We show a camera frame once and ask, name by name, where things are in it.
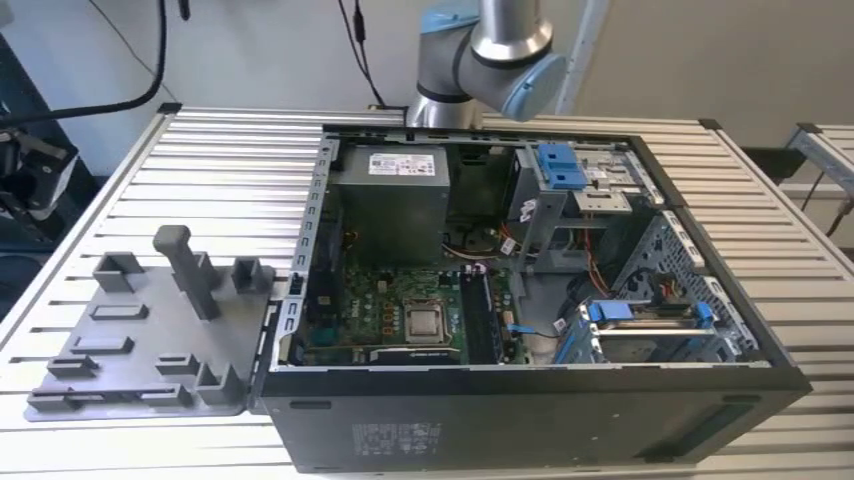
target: metal rail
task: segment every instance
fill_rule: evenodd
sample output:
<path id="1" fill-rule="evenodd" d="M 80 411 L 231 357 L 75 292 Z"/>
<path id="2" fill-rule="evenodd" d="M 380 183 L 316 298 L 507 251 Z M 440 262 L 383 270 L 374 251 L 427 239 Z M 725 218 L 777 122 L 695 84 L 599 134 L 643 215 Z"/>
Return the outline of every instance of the metal rail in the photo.
<path id="1" fill-rule="evenodd" d="M 298 475 L 264 416 L 31 424 L 21 416 L 27 392 L 39 385 L 47 359 L 95 292 L 91 272 L 103 252 L 131 250 L 143 264 L 164 265 L 151 235 L 161 224 L 181 223 L 193 232 L 192 248 L 207 250 L 215 264 L 258 255 L 284 278 L 320 125 L 400 122 L 398 114 L 379 112 L 191 108 L 155 119 L 0 323 L 0 471 L 43 472 L 52 479 L 77 478 L 72 472 L 87 479 Z M 854 267 L 729 137 L 695 121 L 674 120 L 540 117 L 516 124 L 487 117 L 484 127 L 643 137 L 815 392 L 695 468 L 431 476 L 853 478 Z"/>
<path id="2" fill-rule="evenodd" d="M 801 124 L 789 141 L 854 198 L 854 126 Z"/>

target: gray plastic peg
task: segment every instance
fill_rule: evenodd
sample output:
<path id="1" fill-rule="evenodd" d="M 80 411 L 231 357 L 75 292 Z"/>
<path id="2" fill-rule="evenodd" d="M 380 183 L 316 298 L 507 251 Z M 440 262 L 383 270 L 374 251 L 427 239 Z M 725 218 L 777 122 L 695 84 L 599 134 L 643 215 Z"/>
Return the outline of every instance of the gray plastic peg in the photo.
<path id="1" fill-rule="evenodd" d="M 189 229 L 184 225 L 163 225 L 155 235 L 153 247 L 172 265 L 175 279 L 187 299 L 203 320 L 219 317 L 219 307 L 211 295 L 208 280 L 189 250 Z"/>

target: metal frame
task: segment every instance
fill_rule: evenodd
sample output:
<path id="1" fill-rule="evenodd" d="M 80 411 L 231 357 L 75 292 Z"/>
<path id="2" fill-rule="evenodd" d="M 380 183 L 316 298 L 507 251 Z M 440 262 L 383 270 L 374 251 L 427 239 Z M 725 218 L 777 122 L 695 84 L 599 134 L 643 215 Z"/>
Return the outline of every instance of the metal frame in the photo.
<path id="1" fill-rule="evenodd" d="M 802 124 L 787 148 L 803 153 L 854 198 L 854 127 Z"/>
<path id="2" fill-rule="evenodd" d="M 594 475 L 693 480 L 850 478 L 853 268 L 741 150 L 697 121 L 540 117 L 516 124 L 495 116 L 484 121 L 490 129 L 643 137 L 815 389 L 698 466 L 622 467 Z M 284 298 L 282 279 L 290 274 L 296 236 L 290 222 L 307 191 L 310 159 L 324 123 L 400 125 L 402 119 L 386 112 L 189 108 L 155 119 L 0 323 L 0 441 L 16 451 L 49 452 L 5 456 L 4 471 L 49 471 L 45 478 L 64 478 L 76 476 L 65 473 L 71 470 L 87 470 L 89 479 L 141 478 L 152 474 L 151 468 L 165 476 L 298 475 L 267 416 L 60 423 L 43 430 L 24 421 L 20 412 L 23 392 L 40 381 L 44 358 L 59 351 L 81 313 L 76 302 L 92 294 L 93 260 L 87 255 L 115 246 L 137 250 L 135 238 L 155 224 L 180 218 L 195 225 L 195 238 L 212 247 L 215 261 L 235 252 L 260 254 L 278 268 L 275 288 Z M 143 261 L 155 264 L 152 257 Z M 140 442 L 145 449 L 139 449 Z M 590 477 L 591 473 L 558 468 L 466 473 L 471 478 L 495 475 L 542 478 Z"/>

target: black connector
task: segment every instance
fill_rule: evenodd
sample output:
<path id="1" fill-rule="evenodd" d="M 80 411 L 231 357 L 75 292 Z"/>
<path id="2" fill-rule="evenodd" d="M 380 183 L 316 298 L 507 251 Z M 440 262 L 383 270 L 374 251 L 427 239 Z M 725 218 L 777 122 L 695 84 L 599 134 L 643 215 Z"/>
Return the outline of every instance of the black connector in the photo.
<path id="1" fill-rule="evenodd" d="M 352 12 L 352 30 L 356 37 L 356 43 L 363 43 L 367 40 L 367 33 L 364 30 L 364 15 L 362 15 L 362 5 L 356 0 L 356 7 Z"/>
<path id="2" fill-rule="evenodd" d="M 291 275 L 291 287 L 288 288 L 288 295 L 299 295 L 303 292 L 303 283 L 306 279 L 299 273 Z"/>

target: blue plastic latch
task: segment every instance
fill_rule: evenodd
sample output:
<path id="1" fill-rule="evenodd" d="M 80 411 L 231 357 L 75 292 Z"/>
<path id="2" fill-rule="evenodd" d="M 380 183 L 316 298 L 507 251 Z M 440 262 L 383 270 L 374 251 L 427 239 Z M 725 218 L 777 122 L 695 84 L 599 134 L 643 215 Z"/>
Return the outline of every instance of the blue plastic latch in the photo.
<path id="1" fill-rule="evenodd" d="M 697 328 L 709 328 L 715 321 L 715 314 L 711 311 L 711 307 L 706 302 L 697 302 L 694 306 L 697 310 L 697 316 L 699 317 L 697 320 Z"/>
<path id="2" fill-rule="evenodd" d="M 570 146 L 544 143 L 538 145 L 536 154 L 548 187 L 559 190 L 583 190 L 587 186 L 587 176 L 578 166 L 575 151 Z"/>
<path id="3" fill-rule="evenodd" d="M 598 303 L 587 305 L 587 314 L 590 315 L 590 321 L 592 323 L 602 321 L 602 308 Z"/>
<path id="4" fill-rule="evenodd" d="M 635 319 L 635 315 L 631 313 L 631 307 L 626 302 L 599 302 L 599 308 L 602 309 L 602 316 L 608 322 Z"/>

